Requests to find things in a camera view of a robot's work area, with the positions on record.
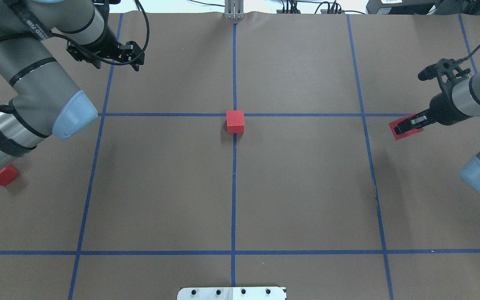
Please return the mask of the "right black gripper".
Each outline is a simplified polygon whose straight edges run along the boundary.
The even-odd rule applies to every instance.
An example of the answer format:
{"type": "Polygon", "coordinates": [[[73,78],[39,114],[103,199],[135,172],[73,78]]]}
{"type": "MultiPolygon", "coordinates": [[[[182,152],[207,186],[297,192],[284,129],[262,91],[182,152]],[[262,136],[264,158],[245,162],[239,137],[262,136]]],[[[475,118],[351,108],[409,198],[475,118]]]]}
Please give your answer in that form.
{"type": "Polygon", "coordinates": [[[444,93],[435,95],[429,103],[427,113],[417,113],[394,121],[394,135],[413,135],[423,131],[423,128],[438,122],[450,126],[462,121],[462,114],[455,108],[451,99],[444,93]]]}

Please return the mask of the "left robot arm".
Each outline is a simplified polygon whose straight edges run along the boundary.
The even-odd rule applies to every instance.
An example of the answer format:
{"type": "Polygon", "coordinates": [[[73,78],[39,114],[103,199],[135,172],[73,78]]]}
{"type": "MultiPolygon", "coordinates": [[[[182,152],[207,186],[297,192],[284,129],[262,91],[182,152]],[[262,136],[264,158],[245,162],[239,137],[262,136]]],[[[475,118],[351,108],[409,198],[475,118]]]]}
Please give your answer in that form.
{"type": "Polygon", "coordinates": [[[0,75],[16,91],[0,105],[0,171],[51,135],[68,139],[98,117],[84,91],[43,42],[61,34],[75,60],[100,67],[122,46],[108,25],[109,2],[0,0],[0,75]]]}

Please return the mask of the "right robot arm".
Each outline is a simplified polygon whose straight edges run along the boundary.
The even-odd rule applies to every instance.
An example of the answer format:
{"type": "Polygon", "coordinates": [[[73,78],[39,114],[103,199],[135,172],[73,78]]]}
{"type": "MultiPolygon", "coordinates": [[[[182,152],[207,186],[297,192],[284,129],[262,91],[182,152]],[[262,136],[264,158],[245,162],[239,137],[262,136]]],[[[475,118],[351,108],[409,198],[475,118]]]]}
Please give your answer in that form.
{"type": "MultiPolygon", "coordinates": [[[[480,141],[480,71],[472,73],[462,67],[462,61],[440,59],[423,68],[418,74],[421,81],[436,80],[439,93],[430,99],[421,112],[406,115],[389,124],[394,139],[415,135],[426,127],[439,125],[469,129],[469,136],[462,135],[465,142],[473,138],[480,141]]],[[[480,195],[480,149],[476,149],[458,171],[458,177],[475,193],[480,195]]]]}

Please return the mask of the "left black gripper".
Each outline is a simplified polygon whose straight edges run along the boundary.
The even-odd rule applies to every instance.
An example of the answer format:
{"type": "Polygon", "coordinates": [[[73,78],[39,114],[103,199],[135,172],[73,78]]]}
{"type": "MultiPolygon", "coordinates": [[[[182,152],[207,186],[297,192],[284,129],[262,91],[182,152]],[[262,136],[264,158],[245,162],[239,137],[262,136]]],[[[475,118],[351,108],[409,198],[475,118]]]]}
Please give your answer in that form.
{"type": "Polygon", "coordinates": [[[119,45],[120,43],[116,36],[107,25],[101,36],[92,43],[92,52],[102,59],[122,63],[123,61],[120,59],[121,50],[118,47],[119,45]]]}

